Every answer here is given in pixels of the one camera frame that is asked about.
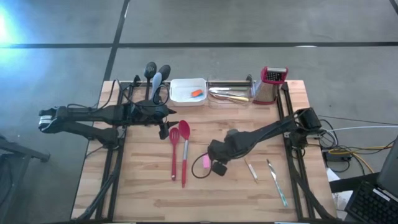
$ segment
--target concrete floor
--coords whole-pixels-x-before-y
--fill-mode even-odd
[[[123,0],[3,0],[0,44],[112,43],[122,5]],[[131,0],[120,42],[393,42],[397,24],[388,0]],[[13,223],[69,219],[88,141],[40,133],[37,115],[55,105],[95,104],[110,51],[0,49],[0,133],[52,155],[48,163],[31,162],[9,218]],[[237,80],[258,76],[265,65],[288,66],[288,79],[305,80],[318,114],[398,123],[397,58],[398,47],[119,49],[111,80],[132,80],[149,61],[171,65],[170,78]],[[376,125],[327,120],[335,128]],[[398,129],[337,134],[346,146],[379,146]],[[378,171],[386,155],[364,158]],[[356,162],[339,174],[357,175]]]

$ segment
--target red spatula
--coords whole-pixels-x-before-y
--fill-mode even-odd
[[[188,140],[190,134],[190,128],[186,121],[181,120],[178,124],[181,136],[185,139],[184,155],[182,157],[182,187],[185,187],[187,181],[187,156],[188,156]]]
[[[177,170],[177,165],[175,162],[175,156],[176,156],[176,150],[177,150],[177,143],[178,140],[180,139],[180,132],[178,131],[177,128],[172,128],[170,130],[170,141],[173,144],[173,161],[172,161],[172,180],[175,180],[176,177],[176,170]]]

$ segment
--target wooden tabletop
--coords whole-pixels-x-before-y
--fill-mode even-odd
[[[288,81],[294,111],[309,107],[307,92],[301,80]],[[109,97],[112,82],[104,82],[100,106]],[[111,103],[116,104],[119,88],[116,87]],[[133,100],[141,100],[144,88],[134,90]],[[187,159],[187,184],[181,186],[183,138],[177,145],[177,180],[171,180],[172,145],[169,139],[159,139],[159,127],[131,126],[127,130],[123,164],[120,174],[114,221],[126,222],[265,222],[296,221],[293,193],[287,167],[282,136],[260,142],[245,157],[258,176],[258,183],[243,159],[228,163],[224,177],[211,173],[205,179],[191,174],[192,162],[206,152],[212,139],[223,141],[231,128],[253,131],[279,120],[277,105],[217,104],[207,101],[204,106],[169,107],[177,111],[169,121],[186,120],[191,129]],[[95,123],[98,128],[107,124]],[[88,152],[100,147],[98,141],[90,142]],[[72,218],[82,214],[92,202],[101,186],[106,149],[100,149],[84,163]],[[277,180],[289,206],[285,208],[267,166],[269,159],[277,173]],[[336,216],[330,186],[321,152],[316,146],[306,148],[304,156],[308,181],[319,202]],[[201,160],[195,173],[203,175]],[[108,211],[109,195],[104,206]],[[303,210],[305,199],[301,195]]]

